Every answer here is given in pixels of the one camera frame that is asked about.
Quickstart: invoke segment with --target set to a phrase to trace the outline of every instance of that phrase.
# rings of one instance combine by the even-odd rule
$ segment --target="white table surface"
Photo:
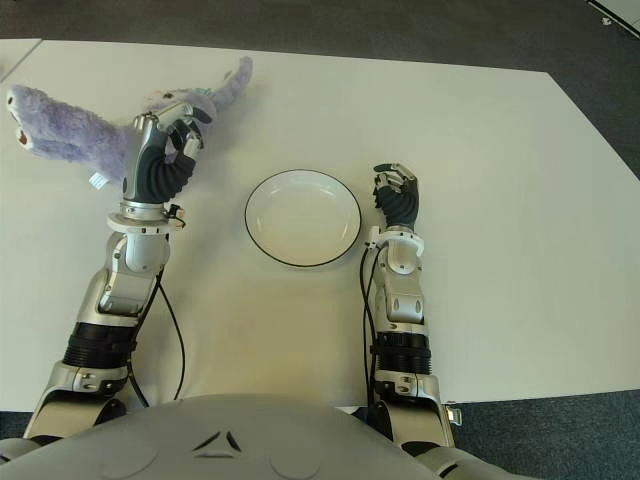
[[[37,38],[0,39],[0,81],[40,42]]]
[[[629,24],[640,20],[640,2],[637,0],[598,0],[598,3]]]
[[[640,387],[640,184],[549,75],[250,54],[249,89],[177,199],[188,226],[172,240],[164,284],[187,347],[185,395],[364,402],[360,245],[380,222],[371,168],[394,161],[420,179],[443,400]],[[217,85],[240,55],[45,41],[12,81],[130,118],[150,90]],[[104,262],[119,192],[21,150],[9,115],[0,119],[0,409],[29,410]],[[291,168],[336,176],[363,212],[358,247],[322,268],[276,263],[245,231],[253,187]],[[152,403],[172,396],[179,350],[161,301],[134,360]]]

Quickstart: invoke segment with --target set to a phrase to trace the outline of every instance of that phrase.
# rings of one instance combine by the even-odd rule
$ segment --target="plush toy ear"
[[[18,124],[16,139],[22,148],[41,157],[81,163],[111,181],[121,180],[126,127],[23,85],[11,87],[6,98],[7,109]]]
[[[189,103],[195,108],[196,125],[202,131],[203,136],[206,137],[218,114],[233,103],[243,92],[251,79],[252,73],[253,61],[249,57],[242,57],[238,68],[225,75],[224,83],[220,88],[184,88],[155,91],[145,98],[143,110],[156,111],[176,102]]]

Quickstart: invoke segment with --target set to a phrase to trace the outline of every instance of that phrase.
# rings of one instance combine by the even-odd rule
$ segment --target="white tag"
[[[91,178],[89,179],[89,183],[91,185],[93,185],[93,187],[96,190],[100,190],[102,187],[104,187],[107,183],[109,183],[109,179],[103,177],[102,175],[100,175],[98,172],[94,173],[93,175],[91,175]]]

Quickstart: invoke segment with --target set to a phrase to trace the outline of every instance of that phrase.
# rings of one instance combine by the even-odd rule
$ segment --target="purple plush toy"
[[[208,124],[198,122],[204,138],[217,114],[244,90],[252,70],[251,59],[244,57],[218,90],[155,92],[145,99],[142,111],[157,111],[178,102],[189,103],[213,119]],[[27,150],[45,158],[82,163],[115,184],[122,181],[130,126],[109,123],[93,112],[58,102],[40,90],[22,85],[9,89],[7,108],[19,124],[18,142]],[[167,161],[171,162],[172,149],[170,146],[167,149]]]

